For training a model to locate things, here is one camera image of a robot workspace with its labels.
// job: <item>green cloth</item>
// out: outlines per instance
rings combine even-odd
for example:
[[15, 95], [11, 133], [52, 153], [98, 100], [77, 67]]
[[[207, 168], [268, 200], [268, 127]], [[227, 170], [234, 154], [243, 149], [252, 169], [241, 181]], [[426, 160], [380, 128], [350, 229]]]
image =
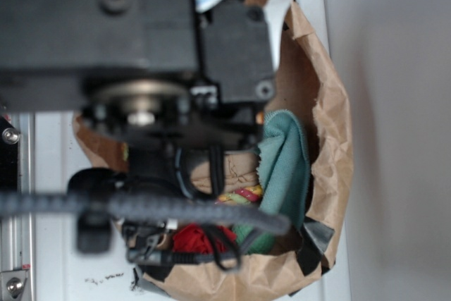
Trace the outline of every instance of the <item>green cloth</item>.
[[[288, 110], [268, 112], [264, 120], [264, 138], [259, 143], [260, 164], [257, 169], [264, 196], [260, 210], [284, 214], [296, 229], [304, 222], [305, 199], [309, 187], [310, 163], [304, 128]], [[252, 227], [236, 225], [237, 244]], [[268, 233], [254, 241], [247, 254], [266, 254], [275, 238]]]

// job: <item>gray wall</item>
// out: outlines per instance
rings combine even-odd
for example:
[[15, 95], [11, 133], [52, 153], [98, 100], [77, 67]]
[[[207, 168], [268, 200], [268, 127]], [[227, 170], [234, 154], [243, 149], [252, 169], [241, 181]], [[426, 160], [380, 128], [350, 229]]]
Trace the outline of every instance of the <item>gray wall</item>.
[[352, 299], [451, 300], [451, 0], [326, 0], [353, 108]]

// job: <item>crumpled paper bag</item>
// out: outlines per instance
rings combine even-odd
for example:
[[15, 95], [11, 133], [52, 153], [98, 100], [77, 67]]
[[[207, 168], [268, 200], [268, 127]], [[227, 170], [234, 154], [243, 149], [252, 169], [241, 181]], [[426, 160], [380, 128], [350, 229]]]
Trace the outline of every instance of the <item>crumpled paper bag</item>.
[[[247, 0], [247, 3], [263, 6], [265, 1]], [[144, 275], [177, 300], [274, 300], [320, 279], [323, 268], [330, 269], [335, 264], [353, 172], [350, 104], [327, 51], [295, 2], [285, 23], [289, 29], [282, 34], [277, 95], [266, 108], [289, 109], [303, 122], [313, 178], [306, 216], [329, 227], [333, 236], [321, 262], [307, 275], [298, 263], [297, 255], [302, 248], [299, 235], [293, 233], [281, 238], [271, 255], [243, 257], [238, 274], [224, 274], [209, 263], [174, 266], [165, 278]], [[122, 168], [118, 161], [122, 156], [119, 143], [111, 144], [113, 141], [109, 140], [102, 147], [94, 142], [93, 149], [86, 134], [80, 131], [83, 129], [79, 128], [76, 136], [93, 164]], [[112, 147], [116, 155], [105, 152], [105, 147]], [[255, 155], [235, 156], [225, 161], [228, 191], [257, 182]], [[209, 168], [204, 164], [193, 172], [192, 181], [201, 190], [209, 190], [208, 176]]]

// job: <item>red fabric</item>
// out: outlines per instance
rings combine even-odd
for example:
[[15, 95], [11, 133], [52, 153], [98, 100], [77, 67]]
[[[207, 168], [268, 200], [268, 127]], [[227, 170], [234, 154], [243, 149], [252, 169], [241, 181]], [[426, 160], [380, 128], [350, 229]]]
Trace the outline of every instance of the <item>red fabric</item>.
[[[222, 226], [218, 228], [232, 241], [237, 238], [236, 234], [230, 229]], [[219, 252], [224, 253], [227, 249], [224, 245], [216, 240], [216, 246]], [[174, 252], [189, 252], [200, 254], [211, 254], [213, 248], [210, 245], [209, 239], [205, 236], [204, 231], [193, 223], [181, 229], [173, 236], [173, 248]]]

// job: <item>black cable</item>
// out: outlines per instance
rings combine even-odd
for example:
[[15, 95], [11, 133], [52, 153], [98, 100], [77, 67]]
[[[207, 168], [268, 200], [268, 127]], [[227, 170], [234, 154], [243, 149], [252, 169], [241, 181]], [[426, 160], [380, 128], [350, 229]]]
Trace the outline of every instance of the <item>black cable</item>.
[[216, 199], [224, 191], [224, 151], [221, 145], [209, 148], [211, 195]]
[[176, 219], [187, 223], [245, 224], [274, 235], [284, 235], [290, 229], [286, 216], [269, 215], [258, 209], [228, 206], [213, 202], [191, 202], [175, 197], [149, 193], [115, 192], [96, 201], [83, 193], [67, 195], [22, 195], [0, 193], [0, 216], [27, 213], [81, 214], [86, 211], [106, 212], [129, 221], [160, 222]]
[[178, 186], [180, 187], [180, 191], [183, 195], [190, 200], [199, 200], [199, 201], [211, 201], [215, 200], [215, 196], [213, 194], [206, 194], [198, 190], [191, 182], [190, 175], [187, 171], [187, 166], [185, 163], [186, 151], [183, 148], [178, 148], [175, 153], [175, 177], [178, 182]]
[[263, 232], [259, 229], [253, 229], [247, 237], [241, 242], [240, 253], [244, 255], [247, 253], [249, 248], [252, 246], [252, 243], [261, 235]]
[[[239, 271], [241, 268], [241, 254], [237, 245], [231, 241], [221, 230], [216, 226], [201, 225], [202, 230], [205, 233], [206, 238], [209, 240], [211, 247], [213, 248], [213, 258], [217, 267], [224, 272]], [[233, 259], [236, 260], [236, 265], [232, 267], [226, 267], [222, 263], [221, 253], [219, 252], [216, 241], [221, 242], [229, 253], [233, 255]]]

